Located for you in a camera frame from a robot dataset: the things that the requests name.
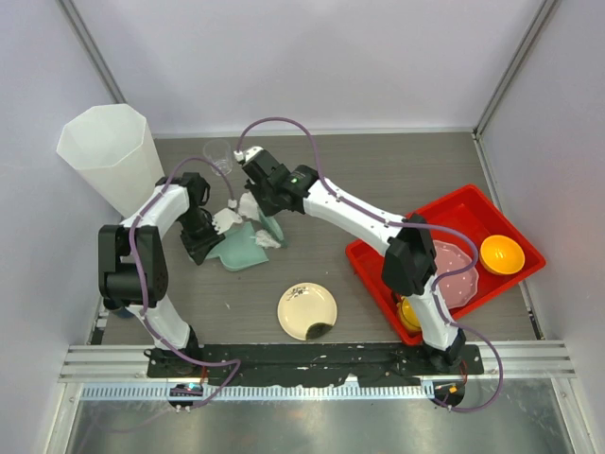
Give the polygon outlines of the green hand brush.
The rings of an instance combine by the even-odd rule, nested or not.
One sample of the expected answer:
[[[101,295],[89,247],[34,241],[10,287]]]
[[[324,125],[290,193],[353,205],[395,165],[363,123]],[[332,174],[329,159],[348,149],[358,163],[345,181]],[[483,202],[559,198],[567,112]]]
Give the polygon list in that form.
[[[268,232],[273,240],[275,240],[281,247],[286,247],[287,242],[285,240],[285,234],[274,217],[266,216],[261,209],[258,210],[259,221],[263,228]]]

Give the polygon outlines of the paper scrap back large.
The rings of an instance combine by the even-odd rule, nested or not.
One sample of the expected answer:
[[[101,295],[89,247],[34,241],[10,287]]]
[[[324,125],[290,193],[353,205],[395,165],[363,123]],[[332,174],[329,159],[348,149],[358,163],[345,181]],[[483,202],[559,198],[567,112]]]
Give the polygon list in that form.
[[[259,205],[251,192],[241,196],[237,212],[242,218],[260,221]]]

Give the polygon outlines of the green dustpan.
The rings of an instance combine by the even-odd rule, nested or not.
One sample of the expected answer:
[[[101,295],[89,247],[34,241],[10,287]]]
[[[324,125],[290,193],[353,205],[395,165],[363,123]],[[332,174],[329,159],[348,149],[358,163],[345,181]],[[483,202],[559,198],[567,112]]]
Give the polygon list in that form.
[[[208,252],[206,258],[217,258],[231,272],[268,262],[265,250],[256,244],[256,233],[249,221],[230,229],[225,239]]]

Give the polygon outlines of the paper scrap back small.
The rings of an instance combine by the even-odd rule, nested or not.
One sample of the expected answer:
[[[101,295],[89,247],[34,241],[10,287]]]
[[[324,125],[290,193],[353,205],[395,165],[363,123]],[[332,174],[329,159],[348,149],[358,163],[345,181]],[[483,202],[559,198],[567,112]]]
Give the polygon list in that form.
[[[255,244],[263,249],[280,249],[282,247],[281,242],[266,230],[256,231],[254,239]]]

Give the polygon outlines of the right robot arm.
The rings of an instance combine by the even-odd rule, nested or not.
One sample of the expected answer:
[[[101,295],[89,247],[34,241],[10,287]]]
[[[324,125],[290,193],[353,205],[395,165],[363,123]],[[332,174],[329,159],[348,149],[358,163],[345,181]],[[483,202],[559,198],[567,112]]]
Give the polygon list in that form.
[[[446,374],[460,365],[466,337],[455,326],[438,288],[437,251],[424,218],[382,211],[322,180],[312,167],[288,170],[260,147],[233,155],[248,176],[245,187],[264,215],[287,210],[325,220],[382,256],[382,282],[411,305],[421,324],[430,368]]]

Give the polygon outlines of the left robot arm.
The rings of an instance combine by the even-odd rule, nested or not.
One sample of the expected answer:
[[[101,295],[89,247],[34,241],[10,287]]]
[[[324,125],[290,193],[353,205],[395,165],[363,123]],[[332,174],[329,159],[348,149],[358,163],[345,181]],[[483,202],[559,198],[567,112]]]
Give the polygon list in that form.
[[[162,178],[137,213],[98,233],[98,286],[104,306],[138,319],[153,339],[150,362],[169,365],[182,377],[194,375],[206,363],[194,329],[167,295],[162,240],[179,223],[185,251],[195,264],[204,262],[225,239],[204,208],[210,189],[198,173],[186,172],[172,181]]]

